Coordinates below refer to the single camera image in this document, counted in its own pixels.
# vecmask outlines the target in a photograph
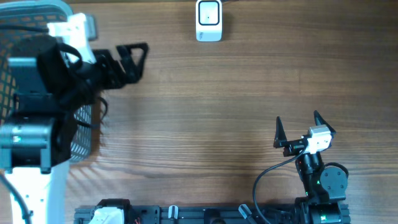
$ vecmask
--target white plastic part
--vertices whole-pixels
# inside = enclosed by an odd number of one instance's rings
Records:
[[[49,35],[62,37],[64,43],[76,48],[84,62],[96,62],[93,51],[88,43],[89,39],[94,39],[96,35],[92,17],[78,13],[68,16],[68,22],[50,22],[47,24],[47,27],[49,28]],[[78,60],[76,56],[71,54],[68,54],[68,57],[71,62]]]
[[[95,210],[94,217],[89,224],[123,224],[123,210],[116,207],[103,207]]]
[[[307,138],[308,146],[304,153],[315,154],[329,148],[331,141],[331,132],[326,125],[319,125],[310,127],[308,134],[311,135]]]
[[[197,40],[214,42],[223,35],[223,4],[220,0],[198,0],[196,4]]]
[[[65,187],[69,161],[51,168],[50,174],[41,174],[38,167],[16,167],[6,179],[33,211],[32,224],[65,223]],[[25,224],[21,208],[11,195],[13,224]]]

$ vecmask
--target wall-mounted device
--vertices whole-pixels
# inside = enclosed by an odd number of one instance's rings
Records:
[[[223,34],[223,4],[221,1],[198,0],[196,22],[198,41],[220,41]]]

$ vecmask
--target mesh basket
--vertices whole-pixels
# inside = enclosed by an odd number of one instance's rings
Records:
[[[72,9],[61,0],[24,1],[0,4],[0,25],[18,25],[46,28],[48,22],[66,21]],[[26,37],[39,35],[24,30],[0,30],[0,124],[12,110],[12,95],[18,90],[18,82],[12,77],[7,58],[12,46]],[[75,118],[91,124],[91,105],[81,107]],[[71,143],[71,162],[79,162],[90,155],[91,129],[82,126]]]

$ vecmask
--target wooden table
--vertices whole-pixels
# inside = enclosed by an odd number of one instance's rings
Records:
[[[297,139],[314,110],[338,132],[323,160],[350,171],[352,223],[398,220],[397,3],[228,2],[216,43],[196,41],[194,2],[72,7],[96,16],[94,49],[146,41],[150,54],[139,84],[103,93],[109,115],[68,178],[68,223],[103,198],[251,203],[256,176],[285,160],[272,147],[276,116]],[[0,223],[10,223],[0,191]],[[258,187],[260,202],[303,195],[293,164]]]

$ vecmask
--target white device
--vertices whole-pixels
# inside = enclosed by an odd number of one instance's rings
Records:
[[[310,129],[308,129],[308,134],[311,137],[307,138],[308,146],[304,153],[309,152],[311,154],[315,154],[329,148],[331,142],[331,131],[327,125],[323,124],[310,127]]]
[[[220,0],[198,0],[196,6],[197,40],[215,42],[223,35],[223,4]]]

